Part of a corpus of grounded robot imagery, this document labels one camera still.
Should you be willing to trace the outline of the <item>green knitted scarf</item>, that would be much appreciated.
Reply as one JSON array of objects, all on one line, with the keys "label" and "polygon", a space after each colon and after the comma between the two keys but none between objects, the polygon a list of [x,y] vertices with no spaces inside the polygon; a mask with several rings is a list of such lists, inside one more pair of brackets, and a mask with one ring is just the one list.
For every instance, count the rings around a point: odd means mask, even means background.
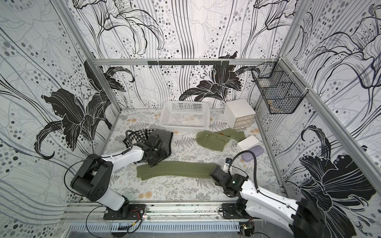
[{"label": "green knitted scarf", "polygon": [[[196,142],[204,148],[222,152],[225,145],[230,140],[233,139],[237,142],[241,142],[245,138],[244,132],[229,128],[217,132],[199,132],[196,135]],[[164,161],[154,167],[151,167],[150,165],[138,166],[137,177],[141,180],[148,180],[160,176],[207,179],[210,177],[210,173],[212,173],[217,167],[218,166],[214,163]]]}]

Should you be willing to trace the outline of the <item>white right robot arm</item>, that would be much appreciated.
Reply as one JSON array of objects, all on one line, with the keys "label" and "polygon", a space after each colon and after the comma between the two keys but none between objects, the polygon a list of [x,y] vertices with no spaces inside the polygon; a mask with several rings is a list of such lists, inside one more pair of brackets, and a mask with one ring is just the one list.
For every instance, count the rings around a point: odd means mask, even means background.
[{"label": "white right robot arm", "polygon": [[216,167],[210,173],[223,193],[237,198],[222,205],[225,219],[259,218],[268,221],[295,238],[322,238],[325,218],[314,204],[302,198],[294,200],[261,188],[240,174],[230,174],[228,166]]}]

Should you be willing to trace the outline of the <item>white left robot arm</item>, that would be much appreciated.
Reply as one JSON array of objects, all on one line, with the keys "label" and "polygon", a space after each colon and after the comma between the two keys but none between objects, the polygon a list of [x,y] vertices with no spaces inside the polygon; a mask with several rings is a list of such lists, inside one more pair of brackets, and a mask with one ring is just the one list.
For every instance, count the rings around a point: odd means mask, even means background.
[{"label": "white left robot arm", "polygon": [[124,140],[127,149],[110,155],[89,155],[70,182],[70,187],[88,200],[100,203],[109,210],[126,217],[129,213],[127,198],[110,187],[112,174],[129,164],[146,162],[149,167],[156,166],[166,157],[161,147],[162,140],[157,135],[147,139],[139,138],[134,143],[127,135]]}]

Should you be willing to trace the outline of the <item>black white patterned scarf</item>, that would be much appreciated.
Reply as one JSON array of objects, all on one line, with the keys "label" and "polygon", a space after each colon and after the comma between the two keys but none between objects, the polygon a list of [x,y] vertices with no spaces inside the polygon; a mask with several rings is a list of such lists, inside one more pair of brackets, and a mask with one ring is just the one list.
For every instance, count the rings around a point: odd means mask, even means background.
[{"label": "black white patterned scarf", "polygon": [[173,135],[172,132],[161,129],[127,130],[123,143],[129,148],[132,144],[138,145],[148,142],[149,145],[153,145],[158,141],[157,148],[163,150],[164,158],[168,158],[172,152],[171,143]]}]

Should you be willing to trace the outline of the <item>white plastic laundry basket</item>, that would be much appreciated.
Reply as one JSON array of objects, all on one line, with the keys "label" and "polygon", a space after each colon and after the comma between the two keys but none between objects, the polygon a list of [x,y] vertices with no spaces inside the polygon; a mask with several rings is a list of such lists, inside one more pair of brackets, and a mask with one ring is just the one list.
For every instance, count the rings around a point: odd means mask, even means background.
[{"label": "white plastic laundry basket", "polygon": [[200,132],[209,129],[210,104],[207,102],[167,101],[159,125],[167,131]]}]

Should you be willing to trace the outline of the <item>lavender flat pad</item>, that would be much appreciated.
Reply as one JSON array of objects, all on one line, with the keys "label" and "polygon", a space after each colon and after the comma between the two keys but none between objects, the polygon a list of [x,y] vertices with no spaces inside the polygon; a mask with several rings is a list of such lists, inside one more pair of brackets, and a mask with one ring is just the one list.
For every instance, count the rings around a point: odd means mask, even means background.
[{"label": "lavender flat pad", "polygon": [[251,153],[243,153],[241,155],[241,158],[246,161],[246,162],[250,162],[252,161],[254,158],[252,156],[252,153],[255,155],[255,157],[257,158],[258,156],[260,156],[261,154],[264,153],[264,149],[260,146],[260,145],[256,145],[250,149],[248,149],[248,151],[251,151]]}]

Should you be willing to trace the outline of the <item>white rectangular box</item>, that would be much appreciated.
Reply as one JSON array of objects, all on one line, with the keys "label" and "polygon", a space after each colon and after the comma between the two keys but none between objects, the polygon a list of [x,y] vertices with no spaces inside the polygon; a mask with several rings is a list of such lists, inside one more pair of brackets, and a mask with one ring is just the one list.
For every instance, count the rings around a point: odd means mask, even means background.
[{"label": "white rectangular box", "polygon": [[259,145],[259,143],[260,143],[260,141],[254,135],[251,135],[251,136],[245,138],[244,140],[238,142],[237,148],[240,151],[245,151],[245,150],[249,150],[252,147]]}]

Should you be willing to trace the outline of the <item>white mini drawer cabinet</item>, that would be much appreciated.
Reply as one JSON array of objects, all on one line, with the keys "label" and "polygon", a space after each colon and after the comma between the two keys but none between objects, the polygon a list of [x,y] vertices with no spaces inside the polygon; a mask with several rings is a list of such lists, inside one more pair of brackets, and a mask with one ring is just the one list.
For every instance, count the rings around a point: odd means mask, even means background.
[{"label": "white mini drawer cabinet", "polygon": [[225,105],[224,118],[227,125],[235,130],[250,127],[256,112],[246,99],[229,101]]}]

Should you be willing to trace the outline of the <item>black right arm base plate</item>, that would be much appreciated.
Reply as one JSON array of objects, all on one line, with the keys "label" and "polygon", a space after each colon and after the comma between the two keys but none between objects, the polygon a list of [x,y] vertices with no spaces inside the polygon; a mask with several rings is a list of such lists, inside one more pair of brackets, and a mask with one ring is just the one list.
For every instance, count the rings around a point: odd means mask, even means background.
[{"label": "black right arm base plate", "polygon": [[222,213],[223,218],[226,220],[250,218],[246,213],[238,211],[235,207],[235,203],[222,203],[218,211]]}]

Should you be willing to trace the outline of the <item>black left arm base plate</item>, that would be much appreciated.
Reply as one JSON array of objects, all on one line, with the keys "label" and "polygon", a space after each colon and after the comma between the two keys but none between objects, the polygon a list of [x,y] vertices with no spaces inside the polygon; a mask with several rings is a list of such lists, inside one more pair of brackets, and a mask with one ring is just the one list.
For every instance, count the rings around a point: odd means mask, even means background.
[{"label": "black left arm base plate", "polygon": [[106,208],[104,220],[141,220],[146,209],[145,204],[125,204],[118,211]]}]

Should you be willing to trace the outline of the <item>black wall hook rail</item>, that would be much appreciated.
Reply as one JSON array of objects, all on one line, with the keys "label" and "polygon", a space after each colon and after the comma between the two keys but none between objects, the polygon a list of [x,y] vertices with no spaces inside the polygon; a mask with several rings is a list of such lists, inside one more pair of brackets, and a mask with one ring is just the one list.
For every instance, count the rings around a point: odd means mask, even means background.
[{"label": "black wall hook rail", "polygon": [[148,65],[229,65],[229,60],[148,60]]}]

